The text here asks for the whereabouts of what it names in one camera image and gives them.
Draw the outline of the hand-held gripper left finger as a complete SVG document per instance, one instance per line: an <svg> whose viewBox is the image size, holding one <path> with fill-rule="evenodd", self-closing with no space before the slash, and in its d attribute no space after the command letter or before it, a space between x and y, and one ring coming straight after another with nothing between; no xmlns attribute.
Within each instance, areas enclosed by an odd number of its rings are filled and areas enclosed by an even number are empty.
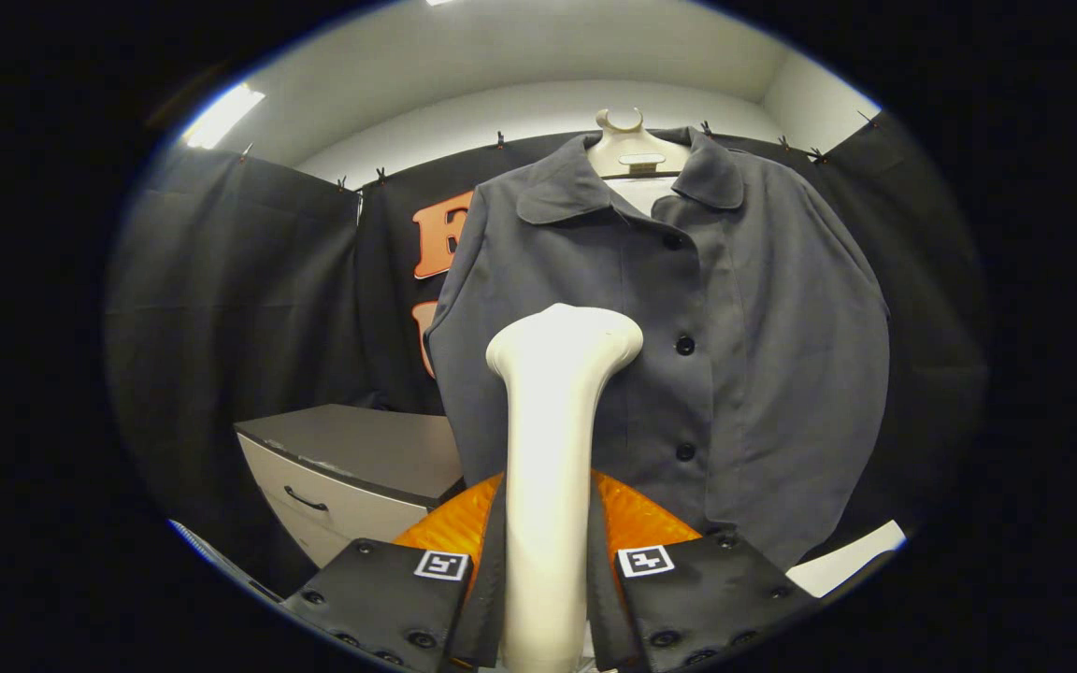
<svg viewBox="0 0 1077 673"><path fill-rule="evenodd" d="M504 476L471 486L393 542L354 539L281 607L381 667L496 664L505 587Z"/></svg>

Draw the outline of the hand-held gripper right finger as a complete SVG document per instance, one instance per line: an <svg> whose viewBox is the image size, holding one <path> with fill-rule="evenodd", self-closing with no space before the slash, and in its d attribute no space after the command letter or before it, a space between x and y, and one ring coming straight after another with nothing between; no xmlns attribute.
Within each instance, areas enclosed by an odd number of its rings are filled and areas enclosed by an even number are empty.
<svg viewBox="0 0 1077 673"><path fill-rule="evenodd" d="M601 472L591 477L587 622L596 665L701 672L820 608L731 529L700 534Z"/></svg>

